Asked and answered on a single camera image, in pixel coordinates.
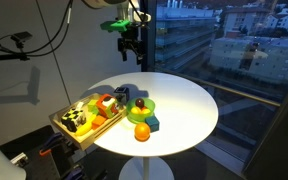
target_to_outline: toy orange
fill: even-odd
[[[138,141],[146,141],[150,138],[151,129],[146,123],[138,123],[134,129],[135,138]]]

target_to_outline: floor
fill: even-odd
[[[106,170],[107,180],[117,180],[119,172],[130,158],[97,148],[81,163],[90,179]],[[175,180],[242,180],[196,148],[161,158],[170,166]]]

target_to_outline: glass window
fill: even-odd
[[[192,7],[183,1],[179,8],[157,0],[153,65],[155,71],[199,83],[214,97],[219,121],[207,141],[245,162],[288,92],[288,34],[276,36],[279,32],[272,28],[255,27],[268,21],[270,4],[254,3],[250,10],[240,1],[234,6],[226,2],[202,1]],[[218,20],[214,12],[220,9]],[[249,11],[265,18],[254,19]],[[254,26],[232,28],[241,20]],[[167,36],[161,29],[167,29]]]

